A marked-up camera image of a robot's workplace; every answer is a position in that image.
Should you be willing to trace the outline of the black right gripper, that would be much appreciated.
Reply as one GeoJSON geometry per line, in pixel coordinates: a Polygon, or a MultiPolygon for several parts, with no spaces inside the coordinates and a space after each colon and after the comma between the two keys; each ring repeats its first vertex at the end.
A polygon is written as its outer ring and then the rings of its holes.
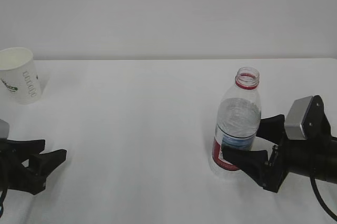
{"type": "MultiPolygon", "coordinates": [[[[324,112],[324,102],[313,96],[304,120],[306,140],[289,140],[283,114],[261,119],[256,136],[278,145],[287,172],[331,182],[331,126],[324,112]]],[[[260,187],[264,185],[266,150],[246,151],[222,147],[223,158],[246,173],[260,187]]]]}

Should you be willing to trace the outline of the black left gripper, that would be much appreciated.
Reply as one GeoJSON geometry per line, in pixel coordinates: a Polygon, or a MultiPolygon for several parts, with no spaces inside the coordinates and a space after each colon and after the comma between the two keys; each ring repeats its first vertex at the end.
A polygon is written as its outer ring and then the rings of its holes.
{"type": "Polygon", "coordinates": [[[1,184],[5,189],[36,195],[46,189],[46,178],[66,160],[67,150],[40,154],[45,139],[5,140],[10,149],[1,150],[1,184]]]}

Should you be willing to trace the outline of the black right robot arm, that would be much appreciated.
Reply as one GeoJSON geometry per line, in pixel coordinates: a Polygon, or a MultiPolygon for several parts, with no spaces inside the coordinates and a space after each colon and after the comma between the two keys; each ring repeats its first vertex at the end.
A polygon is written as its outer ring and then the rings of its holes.
{"type": "Polygon", "coordinates": [[[271,154],[227,146],[222,154],[263,189],[278,192],[290,172],[336,183],[336,137],[321,96],[297,99],[287,115],[262,119],[257,136],[274,144],[271,154]]]}

